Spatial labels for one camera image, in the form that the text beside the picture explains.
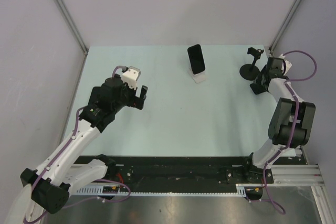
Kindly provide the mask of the black round-base phone stand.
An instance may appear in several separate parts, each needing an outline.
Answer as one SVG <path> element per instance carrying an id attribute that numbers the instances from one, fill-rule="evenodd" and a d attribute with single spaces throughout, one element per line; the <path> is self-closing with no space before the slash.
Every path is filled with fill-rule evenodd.
<path id="1" fill-rule="evenodd" d="M 244 64 L 239 70 L 240 76 L 249 81 L 254 81 L 259 75 L 260 70 L 256 66 L 256 62 L 261 58 L 261 55 L 264 53 L 263 49 L 256 49 L 254 47 L 249 47 L 247 49 L 247 54 L 253 56 L 253 61 L 250 64 Z"/>

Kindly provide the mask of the white phone stand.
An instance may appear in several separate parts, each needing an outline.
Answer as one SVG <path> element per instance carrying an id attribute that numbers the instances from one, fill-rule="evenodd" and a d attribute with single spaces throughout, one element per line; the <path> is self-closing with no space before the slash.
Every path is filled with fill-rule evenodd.
<path id="1" fill-rule="evenodd" d="M 201 83 L 206 80 L 205 70 L 206 68 L 204 64 L 196 64 L 190 66 L 189 74 L 195 83 Z"/>

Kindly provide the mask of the black phone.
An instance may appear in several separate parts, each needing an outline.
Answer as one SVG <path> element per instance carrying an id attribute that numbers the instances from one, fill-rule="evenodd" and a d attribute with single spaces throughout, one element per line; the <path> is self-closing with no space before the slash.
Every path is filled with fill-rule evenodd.
<path id="1" fill-rule="evenodd" d="M 193 45 L 187 49 L 188 57 L 191 64 L 191 70 L 194 75 L 205 71 L 205 63 L 201 46 Z"/>

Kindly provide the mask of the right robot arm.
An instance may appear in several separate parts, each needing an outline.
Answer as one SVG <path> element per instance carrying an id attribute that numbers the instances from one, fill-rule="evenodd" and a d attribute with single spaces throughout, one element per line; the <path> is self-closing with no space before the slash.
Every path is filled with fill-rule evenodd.
<path id="1" fill-rule="evenodd" d="M 243 179 L 254 183 L 262 168 L 270 169 L 284 153 L 307 144 L 316 106 L 299 97 L 286 73 L 291 63 L 284 56 L 269 58 L 250 85 L 253 93 L 271 94 L 277 102 L 269 123 L 268 140 L 251 156 L 252 163 L 242 169 Z"/>

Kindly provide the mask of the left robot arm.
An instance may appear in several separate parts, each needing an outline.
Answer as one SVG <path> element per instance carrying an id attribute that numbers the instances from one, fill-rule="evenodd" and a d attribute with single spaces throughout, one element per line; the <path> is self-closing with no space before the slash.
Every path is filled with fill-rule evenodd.
<path id="1" fill-rule="evenodd" d="M 75 128 L 69 136 L 37 168 L 27 168 L 20 175 L 24 186 L 32 186 L 31 199 L 48 213 L 57 213 L 72 194 L 91 182 L 110 182 L 115 178 L 113 162 L 102 155 L 74 172 L 70 168 L 123 107 L 143 109 L 148 89 L 142 86 L 140 96 L 136 96 L 139 76 L 138 71 L 129 69 L 94 87 L 88 104 L 77 111 Z"/>

